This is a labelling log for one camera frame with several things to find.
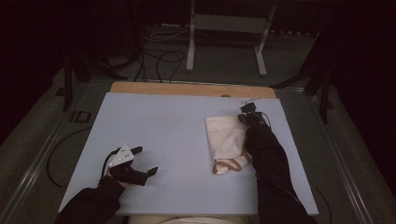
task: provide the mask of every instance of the dark background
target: dark background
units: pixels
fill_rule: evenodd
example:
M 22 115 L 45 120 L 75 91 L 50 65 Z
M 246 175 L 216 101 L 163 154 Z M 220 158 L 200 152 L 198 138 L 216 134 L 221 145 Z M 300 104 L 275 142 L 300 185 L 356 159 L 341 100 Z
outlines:
M 138 10 L 131 8 L 130 1 L 92 2 L 93 5 L 91 1 L 46 0 L 0 3 L 1 143 L 63 67 L 65 40 L 73 40 L 92 57 L 103 59 L 137 48 L 136 34 L 141 34 L 136 30 L 138 21 L 182 26 L 189 23 L 190 5 L 185 0 L 151 0 L 143 1 L 143 5 L 134 1 Z M 197 10 L 261 15 L 259 7 L 249 10 L 238 6 L 237 1 L 231 1 L 230 6 L 225 8 L 223 1 L 203 0 Z M 276 34 L 320 32 L 304 69 L 333 65 L 332 84 L 338 88 L 340 99 L 393 193 L 396 192 L 396 106 L 392 98 L 396 83 L 395 8 L 394 1 L 283 2 L 276 9 L 272 26 Z M 128 49 L 117 44 L 125 41 L 122 40 L 125 32 L 134 32 L 129 35 L 129 41 L 137 43 Z

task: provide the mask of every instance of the folded cloth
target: folded cloth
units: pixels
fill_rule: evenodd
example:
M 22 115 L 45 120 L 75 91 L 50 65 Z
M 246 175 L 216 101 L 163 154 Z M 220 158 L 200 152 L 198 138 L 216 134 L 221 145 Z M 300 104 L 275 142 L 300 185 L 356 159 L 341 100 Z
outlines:
M 206 132 L 212 158 L 214 174 L 228 170 L 240 171 L 250 163 L 243 148 L 245 130 L 237 116 L 211 117 L 205 119 Z

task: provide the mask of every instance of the light blue board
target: light blue board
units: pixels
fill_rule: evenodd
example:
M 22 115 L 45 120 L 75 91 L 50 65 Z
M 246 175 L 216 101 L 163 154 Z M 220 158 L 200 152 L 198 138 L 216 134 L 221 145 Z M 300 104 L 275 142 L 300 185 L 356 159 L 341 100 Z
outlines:
M 96 188 L 106 156 L 117 147 L 143 147 L 132 167 L 158 173 L 120 198 L 120 215 L 227 216 L 257 214 L 251 164 L 213 175 L 205 118 L 240 113 L 245 98 L 108 93 L 81 153 L 60 210 L 84 188 Z M 255 101 L 285 148 L 293 186 L 310 215 L 318 214 L 283 108 L 277 99 Z

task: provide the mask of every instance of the black sleeve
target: black sleeve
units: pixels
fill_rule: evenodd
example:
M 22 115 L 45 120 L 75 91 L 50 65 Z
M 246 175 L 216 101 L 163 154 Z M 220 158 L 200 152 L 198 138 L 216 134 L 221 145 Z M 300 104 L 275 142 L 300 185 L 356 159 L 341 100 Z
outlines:
M 64 207 L 55 224 L 102 224 L 120 209 L 119 198 L 125 188 L 105 176 L 97 189 L 83 189 Z
M 316 223 L 294 191 L 288 158 L 271 129 L 266 124 L 250 127 L 245 148 L 256 170 L 260 223 Z

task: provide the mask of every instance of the black arm cover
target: black arm cover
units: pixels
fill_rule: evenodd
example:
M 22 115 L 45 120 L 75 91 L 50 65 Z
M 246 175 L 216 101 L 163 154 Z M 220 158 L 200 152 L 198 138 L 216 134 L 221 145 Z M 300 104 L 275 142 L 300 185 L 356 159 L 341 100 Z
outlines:
M 97 189 L 83 189 L 55 220 L 55 224 L 103 224 L 120 209 L 119 198 L 125 188 L 105 176 Z
M 285 150 L 265 123 L 247 130 L 245 148 L 256 169 L 260 223 L 316 223 L 298 200 Z

